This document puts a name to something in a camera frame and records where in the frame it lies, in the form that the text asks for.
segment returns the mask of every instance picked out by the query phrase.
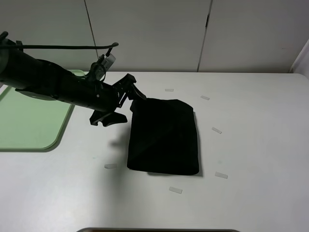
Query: white tape marker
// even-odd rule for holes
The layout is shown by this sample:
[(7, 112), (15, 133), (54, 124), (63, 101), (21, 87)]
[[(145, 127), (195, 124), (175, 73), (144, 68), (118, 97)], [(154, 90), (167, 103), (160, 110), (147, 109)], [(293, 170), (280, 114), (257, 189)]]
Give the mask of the white tape marker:
[(212, 130), (214, 130), (215, 132), (218, 132), (219, 134), (222, 133), (222, 131), (219, 131), (218, 129), (216, 129), (215, 127), (212, 128)]
[(208, 97), (205, 97), (205, 96), (201, 96), (202, 99), (205, 99), (205, 100), (209, 100), (210, 98)]
[(105, 164), (105, 165), (104, 165), (104, 168), (106, 168), (106, 169), (117, 168), (117, 164), (116, 164), (116, 163)]
[(227, 179), (227, 175), (223, 173), (216, 172), (215, 176)]
[(183, 192), (182, 189), (179, 189), (179, 188), (173, 188), (173, 187), (169, 187), (169, 190), (172, 191), (172, 192), (176, 192), (176, 193), (179, 193), (181, 194)]

